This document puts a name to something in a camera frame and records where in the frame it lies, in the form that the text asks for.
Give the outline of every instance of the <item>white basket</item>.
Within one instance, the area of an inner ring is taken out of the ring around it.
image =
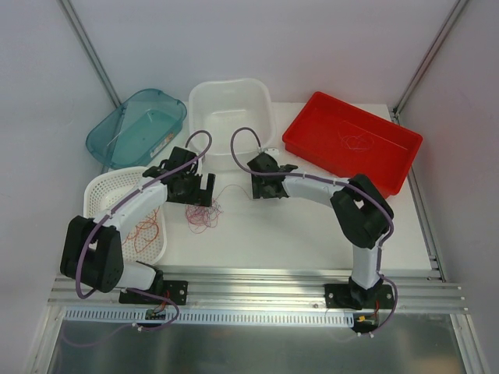
[[[110,171],[96,177],[85,189],[83,215],[94,217],[97,212],[109,208],[136,185],[145,170],[147,170],[146,167],[137,166]],[[159,261],[166,250],[165,217],[161,208],[157,212],[156,222],[159,226],[159,233],[142,252],[137,253],[134,244],[122,238],[123,260],[140,261],[151,265]]]

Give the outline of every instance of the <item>white wall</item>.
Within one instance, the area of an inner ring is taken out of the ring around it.
[[[186,99],[261,79],[274,101],[322,90],[396,104],[455,0],[73,0],[119,96]]]
[[[499,372],[499,2],[471,2],[402,113],[444,263]]]
[[[21,372],[111,109],[55,0],[0,5],[0,372]]]

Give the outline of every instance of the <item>transparent blue tray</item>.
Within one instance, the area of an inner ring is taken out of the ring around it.
[[[87,149],[112,169],[146,166],[182,130],[186,106],[160,90],[131,96],[87,136]]]

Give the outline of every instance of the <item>white plastic bin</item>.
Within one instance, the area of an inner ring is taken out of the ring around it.
[[[262,147],[271,145],[275,137],[275,120],[271,96],[257,79],[235,79],[205,82],[193,88],[189,95],[189,131],[205,129],[213,136],[205,166],[213,170],[236,169],[230,151],[230,139],[235,130],[248,126],[254,129]],[[204,136],[193,139],[200,152],[207,145]],[[244,163],[254,157],[257,142],[250,132],[241,132],[235,141],[235,151]]]

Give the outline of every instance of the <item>black mounting plate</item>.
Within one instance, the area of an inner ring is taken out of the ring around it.
[[[189,283],[184,280],[163,280],[163,290],[160,295],[169,294],[170,300],[176,305],[185,305],[187,302],[187,289]],[[147,304],[158,305],[161,302],[155,298],[147,298],[134,292],[120,292],[120,304]]]
[[[350,287],[346,283],[338,284],[325,284],[324,285],[324,297],[326,299],[326,308],[328,309],[343,309],[334,299],[334,295],[340,296],[344,295],[348,297],[350,295]],[[368,300],[364,305],[363,309],[376,309],[376,300],[380,303],[380,310],[388,309],[392,310],[394,305],[394,295],[390,284],[383,284],[376,291],[373,297]]]

